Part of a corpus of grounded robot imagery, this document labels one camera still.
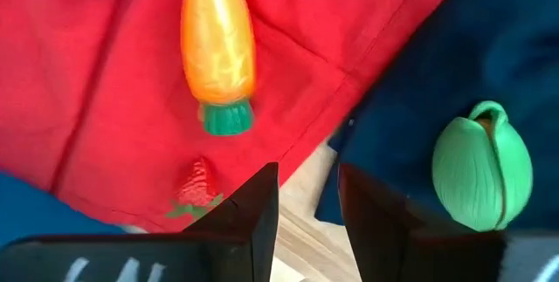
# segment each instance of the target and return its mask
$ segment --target wooden surface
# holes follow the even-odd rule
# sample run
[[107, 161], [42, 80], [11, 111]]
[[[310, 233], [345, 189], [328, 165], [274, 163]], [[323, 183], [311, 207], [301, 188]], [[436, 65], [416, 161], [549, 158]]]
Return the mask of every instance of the wooden surface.
[[272, 282], [360, 281], [345, 228], [314, 219], [334, 156], [320, 145], [279, 191]]

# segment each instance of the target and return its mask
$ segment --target green toy vegetable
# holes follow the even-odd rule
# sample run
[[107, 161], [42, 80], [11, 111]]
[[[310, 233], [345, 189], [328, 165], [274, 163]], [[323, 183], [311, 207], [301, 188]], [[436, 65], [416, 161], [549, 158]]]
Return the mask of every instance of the green toy vegetable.
[[432, 159], [438, 198], [452, 218], [474, 230], [501, 230], [532, 191], [532, 163], [522, 138], [496, 102], [479, 103], [439, 136]]

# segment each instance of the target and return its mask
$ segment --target toy strawberry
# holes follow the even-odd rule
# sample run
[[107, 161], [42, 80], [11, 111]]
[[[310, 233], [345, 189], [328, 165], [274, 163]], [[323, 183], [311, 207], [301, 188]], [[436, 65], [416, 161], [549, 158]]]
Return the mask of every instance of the toy strawberry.
[[217, 192], [217, 181], [210, 171], [208, 161], [200, 156], [192, 162], [188, 174], [176, 183], [173, 210], [167, 217], [192, 215], [194, 221], [205, 215], [223, 200]]

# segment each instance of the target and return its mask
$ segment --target toy carrot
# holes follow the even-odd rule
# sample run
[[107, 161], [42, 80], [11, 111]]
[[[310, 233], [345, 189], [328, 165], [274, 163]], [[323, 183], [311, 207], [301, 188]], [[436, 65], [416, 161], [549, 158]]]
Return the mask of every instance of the toy carrot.
[[245, 0], [184, 0], [183, 62], [204, 129], [241, 134], [252, 126], [254, 37]]

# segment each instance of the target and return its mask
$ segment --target red strawberry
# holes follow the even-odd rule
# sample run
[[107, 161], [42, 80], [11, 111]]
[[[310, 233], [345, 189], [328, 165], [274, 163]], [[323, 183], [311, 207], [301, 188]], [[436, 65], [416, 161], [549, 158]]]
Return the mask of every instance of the red strawberry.
[[217, 197], [217, 181], [202, 156], [192, 162], [189, 172], [177, 181], [176, 200], [181, 205], [207, 207]]

